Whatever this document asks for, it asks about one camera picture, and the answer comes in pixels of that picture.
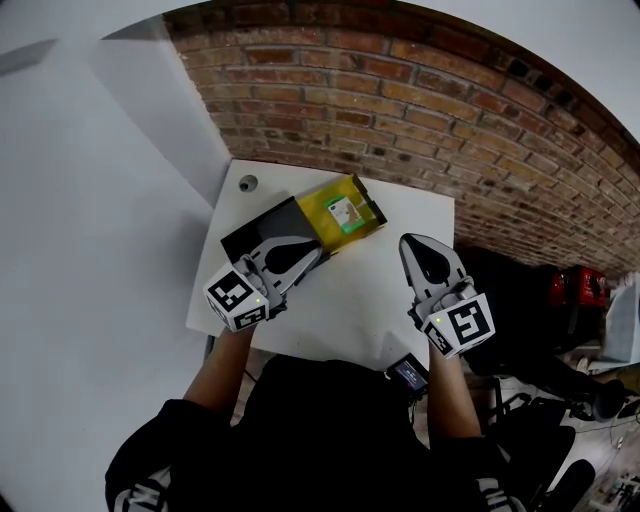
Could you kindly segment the black device with screen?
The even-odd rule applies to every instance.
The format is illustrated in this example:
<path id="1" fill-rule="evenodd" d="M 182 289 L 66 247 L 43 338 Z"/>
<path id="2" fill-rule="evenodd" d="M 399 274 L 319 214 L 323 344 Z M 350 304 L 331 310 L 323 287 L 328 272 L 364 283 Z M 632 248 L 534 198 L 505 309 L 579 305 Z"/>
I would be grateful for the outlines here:
<path id="1" fill-rule="evenodd" d="M 428 390 L 429 370 L 411 353 L 389 366 L 385 376 L 410 396 L 422 396 Z"/>

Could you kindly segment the white table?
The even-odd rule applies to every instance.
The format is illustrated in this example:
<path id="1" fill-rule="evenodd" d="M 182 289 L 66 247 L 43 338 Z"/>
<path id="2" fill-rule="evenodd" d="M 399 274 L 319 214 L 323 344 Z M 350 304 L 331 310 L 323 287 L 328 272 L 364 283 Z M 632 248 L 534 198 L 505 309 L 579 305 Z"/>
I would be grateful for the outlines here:
<path id="1" fill-rule="evenodd" d="M 245 193 L 239 180 L 258 179 Z M 224 265 L 221 239 L 290 196 L 339 178 L 304 167 L 234 160 L 228 168 L 204 242 L 186 325 L 217 336 L 223 322 L 209 308 L 204 284 Z M 387 223 L 314 269 L 287 294 L 288 309 L 258 325 L 254 347 L 304 359 L 351 361 L 385 369 L 408 353 L 428 362 L 427 338 L 407 312 L 414 294 L 400 261 L 405 233 L 423 234 L 446 245 L 454 241 L 452 198 L 398 184 L 364 179 Z"/>

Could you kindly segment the green and white small box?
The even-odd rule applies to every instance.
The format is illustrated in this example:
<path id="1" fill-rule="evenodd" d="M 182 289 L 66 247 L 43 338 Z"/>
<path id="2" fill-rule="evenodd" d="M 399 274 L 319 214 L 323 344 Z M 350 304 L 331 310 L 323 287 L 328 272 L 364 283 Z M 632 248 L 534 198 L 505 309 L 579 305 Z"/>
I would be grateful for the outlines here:
<path id="1" fill-rule="evenodd" d="M 357 208 L 347 196 L 336 196 L 325 203 L 325 208 L 344 234 L 351 234 L 365 224 Z"/>

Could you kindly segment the person's black clothing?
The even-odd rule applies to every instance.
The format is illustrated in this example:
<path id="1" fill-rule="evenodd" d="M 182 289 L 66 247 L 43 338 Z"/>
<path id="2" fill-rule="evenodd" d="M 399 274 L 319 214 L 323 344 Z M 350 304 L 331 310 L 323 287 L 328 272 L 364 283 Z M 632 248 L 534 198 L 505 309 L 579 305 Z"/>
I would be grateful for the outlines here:
<path id="1" fill-rule="evenodd" d="M 231 425 L 167 401 L 119 449 L 109 512 L 526 512 L 485 438 L 427 447 L 379 372 L 278 356 Z"/>

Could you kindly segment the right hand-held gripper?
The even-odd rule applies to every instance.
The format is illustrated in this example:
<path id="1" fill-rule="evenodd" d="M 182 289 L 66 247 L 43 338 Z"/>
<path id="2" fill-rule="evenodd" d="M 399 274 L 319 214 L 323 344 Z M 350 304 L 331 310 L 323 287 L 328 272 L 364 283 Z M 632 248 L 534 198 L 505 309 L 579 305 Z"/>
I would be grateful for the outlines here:
<path id="1" fill-rule="evenodd" d="M 449 359 L 495 334 L 486 295 L 475 290 L 471 276 L 465 277 L 451 247 L 426 235 L 406 233 L 400 238 L 399 253 L 408 284 L 423 300 L 415 299 L 408 314 L 441 355 Z"/>

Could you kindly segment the person's left forearm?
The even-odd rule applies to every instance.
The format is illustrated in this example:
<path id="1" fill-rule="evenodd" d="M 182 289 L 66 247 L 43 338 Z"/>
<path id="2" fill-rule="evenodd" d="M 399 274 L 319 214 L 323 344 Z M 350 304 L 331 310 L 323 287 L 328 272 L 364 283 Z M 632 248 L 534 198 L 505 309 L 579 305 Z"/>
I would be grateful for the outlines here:
<path id="1" fill-rule="evenodd" d="M 256 327 L 238 332 L 225 328 L 214 340 L 202 367 L 184 394 L 184 399 L 231 422 Z"/>

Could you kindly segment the person's right forearm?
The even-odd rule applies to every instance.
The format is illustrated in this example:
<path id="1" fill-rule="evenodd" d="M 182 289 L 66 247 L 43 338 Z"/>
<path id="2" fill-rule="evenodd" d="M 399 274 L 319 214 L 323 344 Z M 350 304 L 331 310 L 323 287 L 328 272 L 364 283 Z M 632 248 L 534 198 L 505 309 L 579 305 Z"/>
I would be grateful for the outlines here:
<path id="1" fill-rule="evenodd" d="M 433 345 L 429 346 L 427 423 L 432 449 L 446 440 L 482 436 L 460 358 L 447 359 Z"/>

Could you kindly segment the white grey container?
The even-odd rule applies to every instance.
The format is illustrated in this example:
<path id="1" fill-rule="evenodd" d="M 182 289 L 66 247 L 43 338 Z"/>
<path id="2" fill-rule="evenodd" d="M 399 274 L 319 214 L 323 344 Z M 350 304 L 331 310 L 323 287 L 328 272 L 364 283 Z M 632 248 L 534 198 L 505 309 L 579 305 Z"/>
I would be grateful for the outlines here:
<path id="1" fill-rule="evenodd" d="M 640 363 L 640 272 L 628 274 L 611 291 L 603 357 L 625 364 Z"/>

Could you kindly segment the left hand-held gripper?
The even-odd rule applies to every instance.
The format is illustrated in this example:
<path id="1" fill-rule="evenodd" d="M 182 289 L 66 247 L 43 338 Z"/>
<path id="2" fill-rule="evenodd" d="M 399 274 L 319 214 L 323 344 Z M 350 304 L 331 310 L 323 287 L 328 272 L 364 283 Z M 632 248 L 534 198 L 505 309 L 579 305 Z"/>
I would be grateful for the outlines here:
<path id="1" fill-rule="evenodd" d="M 231 332 L 254 327 L 286 310 L 284 293 L 315 266 L 320 254 L 320 242 L 313 238 L 269 238 L 252 258 L 243 255 L 235 264 L 227 262 L 204 285 L 203 294 Z"/>

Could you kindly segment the red case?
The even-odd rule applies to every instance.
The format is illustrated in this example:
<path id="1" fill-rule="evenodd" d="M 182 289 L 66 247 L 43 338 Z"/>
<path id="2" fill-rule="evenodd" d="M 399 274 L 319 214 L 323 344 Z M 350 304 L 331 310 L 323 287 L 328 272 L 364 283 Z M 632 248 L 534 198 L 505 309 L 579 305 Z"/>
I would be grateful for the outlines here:
<path id="1" fill-rule="evenodd" d="M 551 279 L 549 303 L 551 306 L 604 307 L 605 286 L 605 276 L 585 266 L 576 265 L 556 271 Z"/>

